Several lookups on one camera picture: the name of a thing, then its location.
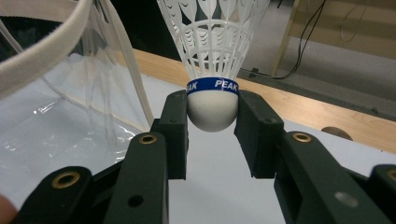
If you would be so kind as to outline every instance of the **white surface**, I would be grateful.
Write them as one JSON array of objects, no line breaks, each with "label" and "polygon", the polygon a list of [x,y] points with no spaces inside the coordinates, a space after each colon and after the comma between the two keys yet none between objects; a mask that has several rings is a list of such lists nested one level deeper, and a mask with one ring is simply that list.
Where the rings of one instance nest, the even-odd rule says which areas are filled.
[{"label": "white surface", "polygon": [[[166,96],[181,90],[143,77],[155,118]],[[312,133],[345,167],[363,175],[396,156],[284,120],[285,130]],[[243,152],[233,135],[234,123],[220,133],[205,133],[189,123],[187,180],[169,181],[170,223],[285,223],[273,180],[250,177]]]}]

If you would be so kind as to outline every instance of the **wooden table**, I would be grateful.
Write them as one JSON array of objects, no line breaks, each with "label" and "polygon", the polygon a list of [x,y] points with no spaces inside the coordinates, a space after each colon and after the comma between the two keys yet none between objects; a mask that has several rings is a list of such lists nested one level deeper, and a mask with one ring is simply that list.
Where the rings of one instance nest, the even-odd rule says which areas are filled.
[{"label": "wooden table", "polygon": [[[143,74],[185,87],[189,76],[183,63],[135,50]],[[241,90],[258,93],[279,114],[305,126],[321,130],[333,126],[349,133],[353,140],[396,154],[396,122],[330,105],[297,94],[237,79]]]}]

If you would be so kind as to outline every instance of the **floor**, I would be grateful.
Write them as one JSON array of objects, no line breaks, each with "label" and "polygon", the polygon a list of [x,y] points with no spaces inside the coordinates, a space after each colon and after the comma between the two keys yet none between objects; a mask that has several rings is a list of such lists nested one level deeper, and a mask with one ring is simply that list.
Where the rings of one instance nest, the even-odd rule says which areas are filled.
[{"label": "floor", "polygon": [[[294,1],[270,3],[255,34],[243,69],[271,74]],[[278,76],[286,75],[297,59],[299,39],[292,37]],[[291,91],[334,105],[396,121],[396,61],[374,55],[308,42],[297,73],[284,80],[255,76],[241,70],[239,77]]]}]

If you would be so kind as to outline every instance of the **screw hole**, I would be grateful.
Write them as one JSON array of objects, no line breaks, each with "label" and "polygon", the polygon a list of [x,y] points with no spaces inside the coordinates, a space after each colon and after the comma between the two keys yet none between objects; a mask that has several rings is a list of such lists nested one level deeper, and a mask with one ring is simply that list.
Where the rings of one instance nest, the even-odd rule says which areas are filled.
[{"label": "screw hole", "polygon": [[396,170],[388,170],[387,174],[390,179],[396,181]]},{"label": "screw hole", "polygon": [[306,133],[294,133],[293,138],[302,143],[308,143],[312,141],[312,138]]},{"label": "screw hole", "polygon": [[157,141],[157,137],[152,134],[144,135],[139,139],[141,144],[151,144],[155,141]]},{"label": "screw hole", "polygon": [[143,203],[143,197],[141,195],[135,195],[132,196],[129,200],[128,200],[128,204],[131,207],[138,207]]},{"label": "screw hole", "polygon": [[65,189],[76,184],[78,180],[79,180],[79,173],[77,173],[76,171],[64,172],[57,175],[52,180],[52,187],[55,189]]}]

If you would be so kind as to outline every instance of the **brass insert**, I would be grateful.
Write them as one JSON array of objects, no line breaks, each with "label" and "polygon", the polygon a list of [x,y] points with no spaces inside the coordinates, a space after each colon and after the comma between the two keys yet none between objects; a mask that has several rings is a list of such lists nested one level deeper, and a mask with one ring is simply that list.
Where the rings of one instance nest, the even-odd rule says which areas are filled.
[{"label": "brass insert", "polygon": [[157,137],[152,134],[146,134],[139,139],[141,144],[151,144],[157,141]]},{"label": "brass insert", "polygon": [[52,187],[55,189],[65,189],[74,184],[79,180],[79,173],[76,171],[66,171],[57,175],[52,180]]},{"label": "brass insert", "polygon": [[396,170],[388,170],[387,175],[393,181],[396,181]]},{"label": "brass insert", "polygon": [[312,138],[306,133],[294,133],[293,138],[302,143],[308,143],[312,141]]}]

